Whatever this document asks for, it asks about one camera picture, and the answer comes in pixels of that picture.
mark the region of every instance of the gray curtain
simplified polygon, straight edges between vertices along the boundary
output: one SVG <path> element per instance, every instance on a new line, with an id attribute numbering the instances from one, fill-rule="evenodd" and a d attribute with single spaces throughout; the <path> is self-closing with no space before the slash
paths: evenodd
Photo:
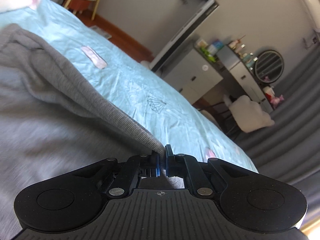
<path id="1" fill-rule="evenodd" d="M 308 201 L 304 223 L 320 217 L 320 47 L 275 88 L 284 103 L 273 127 L 241 134 L 236 143 L 258 171 L 300 189 Z"/>

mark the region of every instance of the gray fabric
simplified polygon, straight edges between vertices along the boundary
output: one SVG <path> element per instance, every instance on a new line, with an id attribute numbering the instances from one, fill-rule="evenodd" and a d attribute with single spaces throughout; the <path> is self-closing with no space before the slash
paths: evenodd
<path id="1" fill-rule="evenodd" d="M 273 127 L 241 134 L 236 143 L 258 171 L 300 189 L 308 201 L 304 223 L 320 217 L 320 47 L 275 89 L 285 102 Z"/>
<path id="2" fill-rule="evenodd" d="M 164 154 L 66 58 L 17 25 L 0 33 L 0 127 L 1 240 L 21 229 L 13 201 L 23 188 L 111 156 Z"/>

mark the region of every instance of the beige wall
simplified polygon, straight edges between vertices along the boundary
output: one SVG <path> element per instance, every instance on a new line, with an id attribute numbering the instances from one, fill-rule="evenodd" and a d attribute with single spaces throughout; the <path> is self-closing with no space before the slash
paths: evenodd
<path id="1" fill-rule="evenodd" d="M 229 42 L 246 35 L 248 52 L 275 49 L 285 61 L 282 78 L 309 53 L 302 39 L 313 31 L 300 0 L 217 1 L 220 8 L 197 30 L 204 39 Z"/>
<path id="2" fill-rule="evenodd" d="M 203 2 L 188 0 L 101 0 L 98 14 L 118 26 L 154 55 L 191 18 Z"/>

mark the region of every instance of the light blue bed sheet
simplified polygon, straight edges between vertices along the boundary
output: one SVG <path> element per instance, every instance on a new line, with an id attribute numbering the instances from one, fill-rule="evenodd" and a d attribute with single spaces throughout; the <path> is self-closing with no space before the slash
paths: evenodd
<path id="1" fill-rule="evenodd" d="M 25 8 L 0 14 L 0 28 L 17 23 L 63 54 L 92 86 L 175 154 L 206 162 L 211 149 L 217 158 L 257 171 L 250 158 L 209 122 L 176 90 L 108 40 L 87 28 L 58 4 L 42 0 L 36 11 Z M 81 51 L 90 46 L 107 63 L 96 68 Z"/>

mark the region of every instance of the wooden floor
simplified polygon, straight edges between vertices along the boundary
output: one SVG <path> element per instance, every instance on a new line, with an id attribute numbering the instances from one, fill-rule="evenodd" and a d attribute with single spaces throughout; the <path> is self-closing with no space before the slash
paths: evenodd
<path id="1" fill-rule="evenodd" d="M 99 15 L 96 15 L 95 19 L 91 20 L 92 11 L 86 10 L 82 14 L 76 16 L 87 26 L 91 27 L 97 25 L 107 33 L 112 35 L 109 39 L 114 45 L 128 54 L 134 60 L 141 62 L 146 60 L 151 62 L 153 60 L 152 52 L 145 48 L 143 45 L 138 43 L 135 39 L 130 37 L 128 34 L 120 30 L 118 27 L 108 22 Z"/>

